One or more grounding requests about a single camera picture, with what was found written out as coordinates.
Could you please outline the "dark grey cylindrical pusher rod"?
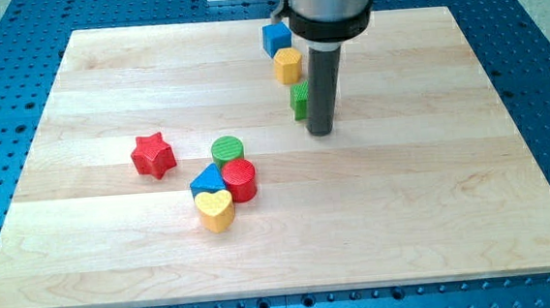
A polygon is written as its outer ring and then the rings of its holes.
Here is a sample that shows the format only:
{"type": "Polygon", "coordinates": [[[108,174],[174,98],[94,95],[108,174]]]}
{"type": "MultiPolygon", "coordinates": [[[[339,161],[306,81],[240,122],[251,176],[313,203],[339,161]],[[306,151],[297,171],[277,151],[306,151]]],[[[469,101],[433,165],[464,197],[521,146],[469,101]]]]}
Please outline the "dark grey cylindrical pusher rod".
{"type": "Polygon", "coordinates": [[[323,137],[332,131],[339,78],[341,48],[317,50],[309,48],[307,130],[323,137]]]}

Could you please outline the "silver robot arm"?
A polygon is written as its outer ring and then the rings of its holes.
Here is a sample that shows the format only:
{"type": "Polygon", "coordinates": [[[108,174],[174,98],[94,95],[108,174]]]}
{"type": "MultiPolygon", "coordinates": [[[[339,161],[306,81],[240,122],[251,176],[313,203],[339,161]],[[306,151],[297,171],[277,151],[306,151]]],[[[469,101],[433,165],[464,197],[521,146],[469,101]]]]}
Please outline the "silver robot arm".
{"type": "Polygon", "coordinates": [[[306,129],[323,137],[334,123],[341,44],[369,25],[373,0],[280,0],[270,15],[286,18],[293,34],[307,41],[308,101],[306,129]]]}

